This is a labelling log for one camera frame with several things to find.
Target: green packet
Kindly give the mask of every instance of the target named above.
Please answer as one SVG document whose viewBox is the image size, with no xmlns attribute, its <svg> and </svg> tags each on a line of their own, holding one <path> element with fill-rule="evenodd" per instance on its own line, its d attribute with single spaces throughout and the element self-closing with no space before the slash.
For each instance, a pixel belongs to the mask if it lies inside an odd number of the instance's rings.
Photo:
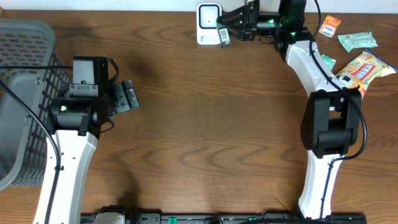
<svg viewBox="0 0 398 224">
<path fill-rule="evenodd" d="M 372 32 L 339 35 L 338 40 L 348 52 L 360 47 L 377 47 L 376 40 L 372 37 Z"/>
<path fill-rule="evenodd" d="M 330 57 L 328 57 L 326 55 L 322 55 L 322 59 L 326 63 L 326 65 L 328 66 L 328 68 L 330 70 L 335 66 L 335 63 L 336 63 L 335 59 L 330 58 Z"/>
</svg>

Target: plastic bin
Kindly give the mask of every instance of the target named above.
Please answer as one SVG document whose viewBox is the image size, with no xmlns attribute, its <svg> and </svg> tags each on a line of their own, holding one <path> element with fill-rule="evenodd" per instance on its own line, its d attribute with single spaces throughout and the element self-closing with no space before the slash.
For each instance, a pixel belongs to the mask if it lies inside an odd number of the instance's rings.
<svg viewBox="0 0 398 224">
<path fill-rule="evenodd" d="M 62 65 L 54 47 L 55 34 L 47 24 L 0 19 L 0 66 Z M 47 105 L 70 75 L 65 69 L 0 69 L 0 79 L 45 121 Z M 0 89 L 0 190 L 9 184 L 41 184 L 46 158 L 45 133 Z"/>
</svg>

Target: wooden table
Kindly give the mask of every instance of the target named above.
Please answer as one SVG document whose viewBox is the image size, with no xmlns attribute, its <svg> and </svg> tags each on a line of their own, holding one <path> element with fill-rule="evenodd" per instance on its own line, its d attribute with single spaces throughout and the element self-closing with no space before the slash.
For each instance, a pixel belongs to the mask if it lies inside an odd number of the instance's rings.
<svg viewBox="0 0 398 224">
<path fill-rule="evenodd" d="M 397 15 L 332 14 L 337 34 L 372 31 L 373 51 L 398 65 Z M 300 123 L 307 95 L 273 46 L 232 40 L 199 46 L 193 12 L 6 11 L 37 19 L 57 35 L 66 64 L 74 55 L 112 57 L 120 80 L 134 80 L 140 108 L 115 117 L 101 135 L 86 182 L 83 212 L 105 205 L 164 213 L 292 210 L 303 189 L 307 153 Z M 307 14 L 314 30 L 316 14 Z M 321 53 L 350 53 L 319 35 Z M 363 100 L 366 151 L 344 162 L 334 212 L 364 212 L 369 223 L 398 223 L 398 74 L 375 79 Z M 350 153 L 358 150 L 359 143 Z M 32 223 L 40 187 L 0 193 L 0 223 Z"/>
</svg>

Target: white wall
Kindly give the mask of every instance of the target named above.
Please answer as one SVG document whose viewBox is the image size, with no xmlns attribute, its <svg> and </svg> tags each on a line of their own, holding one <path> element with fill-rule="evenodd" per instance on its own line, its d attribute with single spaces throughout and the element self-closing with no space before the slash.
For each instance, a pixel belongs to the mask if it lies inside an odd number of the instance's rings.
<svg viewBox="0 0 398 224">
<path fill-rule="evenodd" d="M 318 0 L 322 12 L 398 13 L 398 0 Z M 48 10 L 124 10 L 124 11 L 195 11 L 199 2 L 211 0 L 1 0 L 5 9 Z M 231 11 L 242 0 L 214 0 Z M 262 11 L 277 11 L 280 0 L 261 0 Z M 313 0 L 307 0 L 307 12 L 315 12 Z"/>
</svg>

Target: white label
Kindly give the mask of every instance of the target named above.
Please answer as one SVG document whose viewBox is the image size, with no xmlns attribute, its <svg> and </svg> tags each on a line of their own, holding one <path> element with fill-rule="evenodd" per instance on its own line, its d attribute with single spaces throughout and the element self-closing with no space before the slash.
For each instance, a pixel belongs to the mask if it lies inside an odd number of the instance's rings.
<svg viewBox="0 0 398 224">
<path fill-rule="evenodd" d="M 220 36 L 221 36 L 221 41 L 222 42 L 227 40 L 228 43 L 229 43 L 229 35 L 228 35 L 227 28 L 220 29 Z"/>
</svg>

